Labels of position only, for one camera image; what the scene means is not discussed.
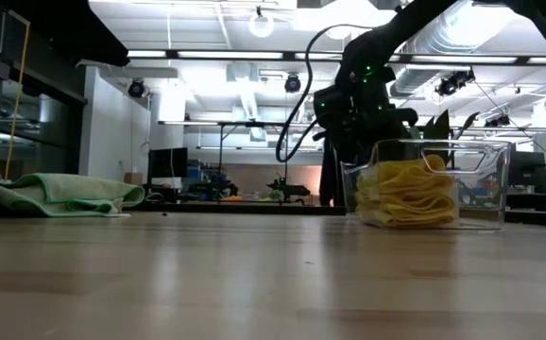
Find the folded yellow towel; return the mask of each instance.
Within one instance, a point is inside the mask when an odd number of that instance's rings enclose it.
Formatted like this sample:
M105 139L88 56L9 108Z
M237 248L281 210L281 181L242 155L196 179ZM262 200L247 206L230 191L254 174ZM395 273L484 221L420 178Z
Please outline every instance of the folded yellow towel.
M445 162L437 155L426 161L376 164L357 179L357 213L384 227L430 228L451 223L457 218L453 179L434 172L441 170Z

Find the table surface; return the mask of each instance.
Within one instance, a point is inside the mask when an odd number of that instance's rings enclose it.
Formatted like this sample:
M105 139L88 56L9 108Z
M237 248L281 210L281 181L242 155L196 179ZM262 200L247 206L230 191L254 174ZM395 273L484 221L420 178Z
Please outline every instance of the table surface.
M546 228L0 220L0 339L546 339Z

